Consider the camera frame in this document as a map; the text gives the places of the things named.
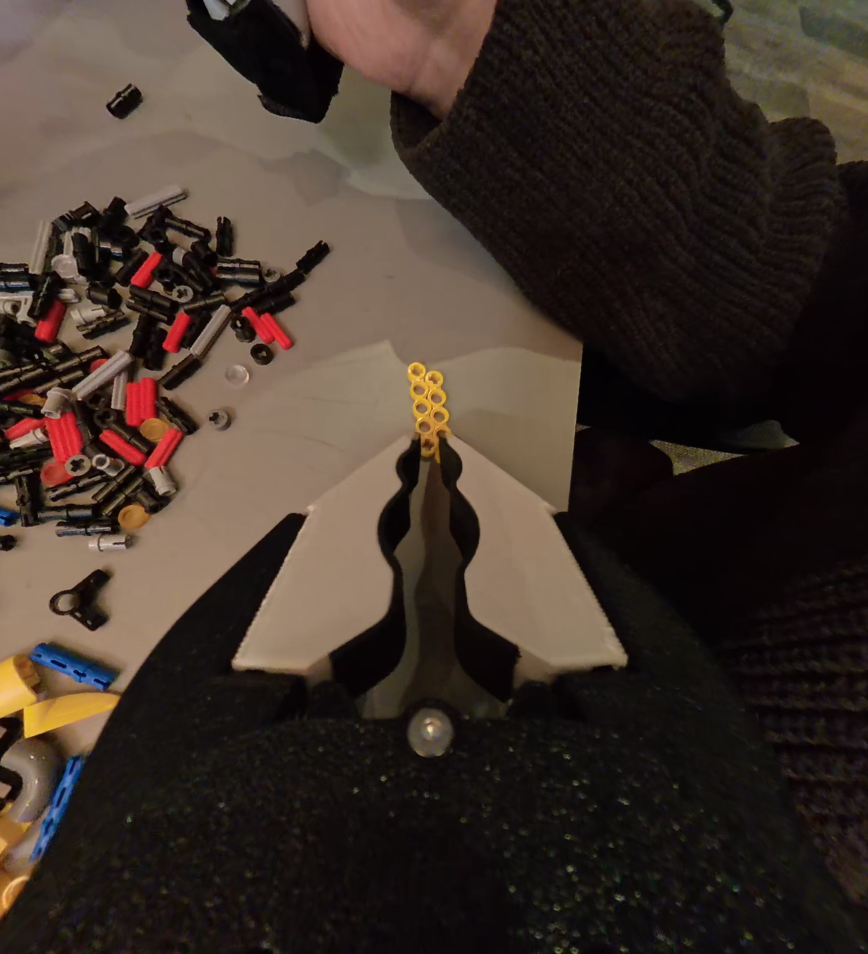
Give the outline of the person's right hand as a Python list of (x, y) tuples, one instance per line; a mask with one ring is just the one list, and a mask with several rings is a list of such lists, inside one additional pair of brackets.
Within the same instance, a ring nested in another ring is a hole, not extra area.
[(314, 38), (366, 79), (441, 120), (464, 88), (495, 1), (311, 1)]

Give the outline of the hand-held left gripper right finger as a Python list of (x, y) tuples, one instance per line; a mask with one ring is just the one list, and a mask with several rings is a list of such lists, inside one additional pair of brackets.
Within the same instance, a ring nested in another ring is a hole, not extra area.
[(440, 441), (449, 530), (460, 555), (454, 648), (495, 699), (629, 656), (556, 521), (557, 511), (458, 438)]

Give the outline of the blue toothed beam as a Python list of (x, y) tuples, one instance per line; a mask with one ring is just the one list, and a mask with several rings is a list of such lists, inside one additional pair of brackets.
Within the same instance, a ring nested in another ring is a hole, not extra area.
[(72, 679), (79, 685), (106, 692), (117, 680), (118, 673), (111, 667), (80, 652), (56, 643), (37, 644), (28, 658), (46, 668)]

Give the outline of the pile of small connector pins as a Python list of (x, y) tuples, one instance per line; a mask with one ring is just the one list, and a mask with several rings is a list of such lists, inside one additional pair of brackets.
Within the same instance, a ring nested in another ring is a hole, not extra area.
[(187, 197), (84, 202), (40, 223), (29, 261), (0, 260), (0, 553), (43, 526), (128, 549), (200, 427), (171, 394), (228, 332), (261, 366), (294, 346), (280, 316), (331, 245), (278, 270), (237, 256), (230, 218), (179, 213)]

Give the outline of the person's dark sweater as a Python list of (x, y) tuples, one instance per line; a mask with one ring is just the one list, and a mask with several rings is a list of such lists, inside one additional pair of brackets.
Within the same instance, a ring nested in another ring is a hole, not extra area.
[(772, 391), (793, 445), (680, 476), (650, 438), (713, 442), (710, 413), (645, 396), (607, 411), (583, 369), (570, 509), (713, 647), (801, 823), (868, 919), (868, 161)]

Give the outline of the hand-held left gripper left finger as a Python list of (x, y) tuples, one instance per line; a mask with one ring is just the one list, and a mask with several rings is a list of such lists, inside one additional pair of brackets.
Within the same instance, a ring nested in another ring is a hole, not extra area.
[(331, 680), (353, 697), (395, 671), (407, 639), (395, 552), (419, 464), (419, 440), (401, 436), (309, 505), (234, 670)]

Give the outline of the yellow holed beam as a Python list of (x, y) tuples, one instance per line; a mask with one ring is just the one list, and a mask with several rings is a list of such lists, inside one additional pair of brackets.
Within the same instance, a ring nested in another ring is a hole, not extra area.
[(440, 463), (440, 447), (451, 436), (443, 375), (417, 362), (409, 364), (406, 373), (420, 455)]

